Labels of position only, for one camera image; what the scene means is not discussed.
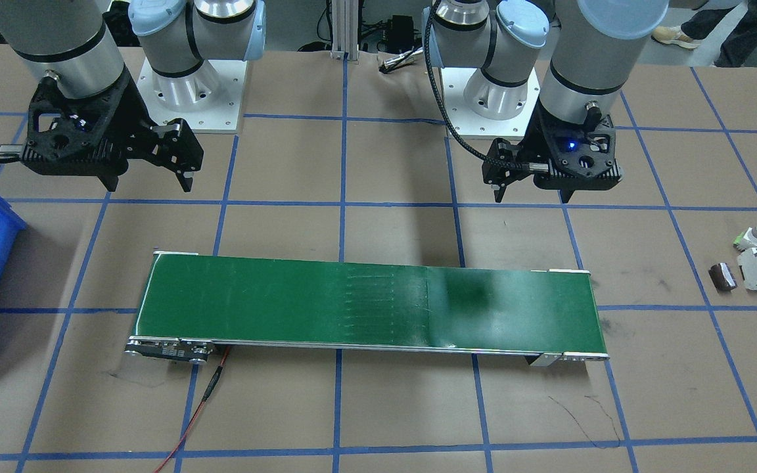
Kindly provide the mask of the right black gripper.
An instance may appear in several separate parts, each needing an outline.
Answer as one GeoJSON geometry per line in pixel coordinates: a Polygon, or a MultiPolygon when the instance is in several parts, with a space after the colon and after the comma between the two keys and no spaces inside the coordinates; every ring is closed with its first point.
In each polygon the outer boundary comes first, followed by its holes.
{"type": "Polygon", "coordinates": [[[183,118],[156,125],[124,68],[106,90],[83,99],[66,98],[62,77],[48,70],[29,107],[23,145],[0,145],[0,164],[20,162],[40,175],[98,177],[114,191],[129,159],[168,169],[191,192],[204,150],[183,118]]]}

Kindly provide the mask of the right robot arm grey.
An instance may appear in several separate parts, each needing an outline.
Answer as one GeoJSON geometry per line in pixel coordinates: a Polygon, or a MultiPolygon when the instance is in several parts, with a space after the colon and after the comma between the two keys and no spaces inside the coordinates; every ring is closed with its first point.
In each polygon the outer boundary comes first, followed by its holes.
{"type": "Polygon", "coordinates": [[[222,94],[215,60],[252,62],[265,47],[262,1],[132,1],[128,18],[154,74],[151,93],[176,117],[151,119],[143,94],[93,1],[0,1],[0,33],[38,85],[26,141],[0,164],[96,177],[113,192],[129,160],[145,160],[190,192],[204,150],[184,112],[222,94]]]}

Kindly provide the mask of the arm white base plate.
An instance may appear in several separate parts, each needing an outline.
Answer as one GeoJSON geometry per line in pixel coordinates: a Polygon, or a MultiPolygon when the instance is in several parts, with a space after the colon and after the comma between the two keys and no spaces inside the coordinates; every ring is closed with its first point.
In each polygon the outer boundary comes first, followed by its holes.
{"type": "Polygon", "coordinates": [[[240,125],[247,63],[207,60],[184,78],[162,77],[145,60],[137,87],[152,120],[181,118],[195,132],[235,134],[240,125]]]}
{"type": "Polygon", "coordinates": [[[523,138],[539,96],[536,69],[526,83],[512,89],[489,83],[472,68],[447,67],[441,75],[444,106],[462,138],[523,138]]]}

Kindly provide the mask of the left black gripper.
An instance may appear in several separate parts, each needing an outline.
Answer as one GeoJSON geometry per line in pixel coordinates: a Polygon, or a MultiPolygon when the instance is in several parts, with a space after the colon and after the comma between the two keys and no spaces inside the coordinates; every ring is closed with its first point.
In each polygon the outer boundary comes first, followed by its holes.
{"type": "MultiPolygon", "coordinates": [[[[530,159],[549,165],[534,175],[534,185],[559,191],[560,202],[570,203],[576,191],[609,191],[621,182],[623,170],[615,159],[616,130],[612,118],[598,105],[583,105],[578,123],[560,120],[542,105],[534,108],[523,143],[530,159]]],[[[525,179],[522,146],[503,138],[492,141],[482,164],[482,179],[501,203],[507,186],[525,179]]]]}

